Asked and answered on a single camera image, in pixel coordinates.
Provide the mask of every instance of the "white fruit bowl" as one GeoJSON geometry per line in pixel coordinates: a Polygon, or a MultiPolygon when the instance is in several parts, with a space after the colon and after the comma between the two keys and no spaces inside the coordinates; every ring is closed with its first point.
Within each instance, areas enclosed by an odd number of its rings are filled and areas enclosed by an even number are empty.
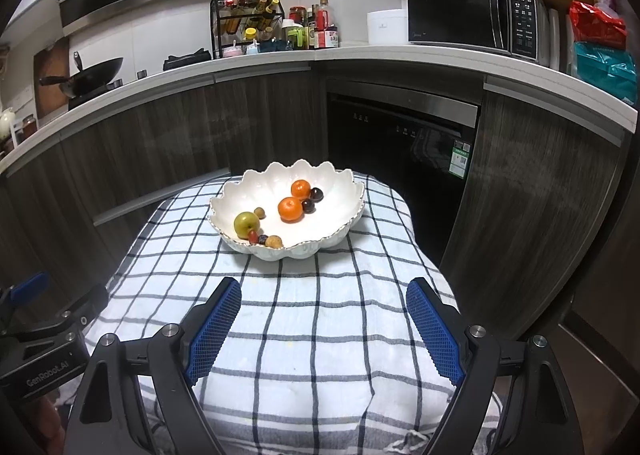
{"type": "Polygon", "coordinates": [[[213,197],[210,206],[209,222],[235,251],[269,261],[307,258],[321,247],[331,247],[347,236],[364,211],[364,184],[353,180],[351,170],[336,172],[330,162],[320,166],[311,166],[304,159],[292,166],[272,162],[264,172],[247,170],[240,181],[225,183],[222,195],[213,197]],[[291,184],[298,179],[309,181],[312,188],[320,188],[324,198],[316,203],[315,212],[287,223],[278,214],[278,204],[285,197],[291,197],[291,184]],[[251,245],[238,238],[234,219],[238,213],[257,207],[266,213],[260,221],[260,234],[279,236],[284,247],[251,245]]]}

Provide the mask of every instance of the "orange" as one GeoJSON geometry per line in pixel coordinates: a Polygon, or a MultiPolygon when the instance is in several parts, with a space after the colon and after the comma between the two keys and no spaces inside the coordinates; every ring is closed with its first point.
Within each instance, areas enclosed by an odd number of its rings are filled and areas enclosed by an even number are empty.
{"type": "Polygon", "coordinates": [[[302,202],[295,197],[282,199],[278,204],[280,218],[286,222],[293,222],[302,216],[302,202]]]}
{"type": "Polygon", "coordinates": [[[297,180],[295,183],[291,185],[291,194],[293,197],[299,200],[304,200],[309,198],[309,194],[311,193],[311,185],[306,180],[297,180]]]}

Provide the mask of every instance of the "wok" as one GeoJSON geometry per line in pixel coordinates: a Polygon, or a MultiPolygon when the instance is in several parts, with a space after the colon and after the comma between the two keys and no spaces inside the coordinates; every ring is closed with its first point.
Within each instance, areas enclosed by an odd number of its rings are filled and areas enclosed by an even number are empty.
{"type": "Polygon", "coordinates": [[[110,83],[120,70],[122,60],[122,58],[114,58],[113,60],[98,63],[88,69],[83,69],[80,54],[75,51],[74,61],[79,70],[77,74],[70,78],[65,76],[45,76],[40,78],[39,83],[43,86],[58,85],[65,96],[75,98],[110,83]]]}

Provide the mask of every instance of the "microwave oven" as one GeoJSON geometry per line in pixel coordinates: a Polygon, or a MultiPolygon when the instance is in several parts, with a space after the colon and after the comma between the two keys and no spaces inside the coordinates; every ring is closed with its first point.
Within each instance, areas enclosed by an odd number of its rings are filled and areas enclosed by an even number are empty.
{"type": "Polygon", "coordinates": [[[407,0],[409,41],[484,50],[549,66],[542,0],[407,0]]]}

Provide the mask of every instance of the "microwave control panel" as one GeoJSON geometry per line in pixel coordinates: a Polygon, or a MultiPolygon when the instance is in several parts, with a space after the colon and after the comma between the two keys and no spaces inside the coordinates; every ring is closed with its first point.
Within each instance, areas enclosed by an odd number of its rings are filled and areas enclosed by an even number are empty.
{"type": "Polygon", "coordinates": [[[536,34],[536,0],[510,0],[511,52],[536,60],[538,36],[536,34]]]}

